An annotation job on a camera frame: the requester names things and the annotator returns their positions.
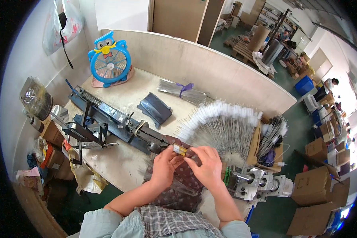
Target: left hand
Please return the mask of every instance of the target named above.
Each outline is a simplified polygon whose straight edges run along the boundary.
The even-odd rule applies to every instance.
[[[173,152],[173,146],[168,146],[153,161],[151,183],[164,191],[173,182],[173,172],[184,162],[184,156]]]

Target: coil spring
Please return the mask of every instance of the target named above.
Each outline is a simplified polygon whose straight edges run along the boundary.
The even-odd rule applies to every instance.
[[[83,91],[81,94],[82,98],[86,99],[87,101],[91,102],[94,106],[99,107],[101,101],[96,97],[92,96],[90,93]]]

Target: fan grille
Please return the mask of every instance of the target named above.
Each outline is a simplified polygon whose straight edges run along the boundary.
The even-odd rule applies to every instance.
[[[126,56],[123,52],[115,49],[110,49],[111,55],[107,55],[105,58],[104,54],[100,54],[95,61],[95,70],[97,74],[106,79],[113,79],[118,77],[121,73],[123,73],[124,69],[127,65]],[[109,69],[107,67],[108,64],[114,64],[113,69]]]

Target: ceiling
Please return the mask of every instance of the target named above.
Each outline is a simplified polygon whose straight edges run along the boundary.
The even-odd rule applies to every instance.
[[[347,42],[357,51],[357,32],[345,11],[335,0],[283,0],[292,8],[308,9],[311,20],[319,26]]]

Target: green floor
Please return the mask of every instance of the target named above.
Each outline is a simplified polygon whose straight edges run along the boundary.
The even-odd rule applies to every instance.
[[[230,55],[231,48],[224,46],[224,41],[230,36],[244,34],[247,29],[243,27],[230,28],[225,31],[214,34],[210,48],[226,55]],[[274,62],[277,74],[274,74],[273,81],[287,90],[296,99],[301,97],[295,89],[296,81],[292,79],[287,70],[283,68],[278,61]],[[310,130],[312,118],[308,116],[302,104],[295,104],[284,113],[288,120],[289,130],[284,143],[289,144],[290,148],[283,155],[283,161],[286,165],[278,173],[285,174],[287,178],[294,179],[297,173],[302,172],[304,161],[294,154],[294,150],[305,152],[305,145],[314,140]],[[75,192],[74,184],[71,184],[67,202],[64,205],[63,213],[57,217],[57,221],[62,225],[65,231],[71,235],[80,229],[79,222],[83,220],[83,214],[87,211],[93,211],[102,208],[114,197],[122,192],[112,185],[106,186],[101,194],[87,193],[90,204],[85,202]],[[287,237],[286,232],[294,216],[297,204],[291,198],[269,197],[267,202],[260,202],[252,213],[249,227],[251,231],[260,234],[261,238],[266,237]]]

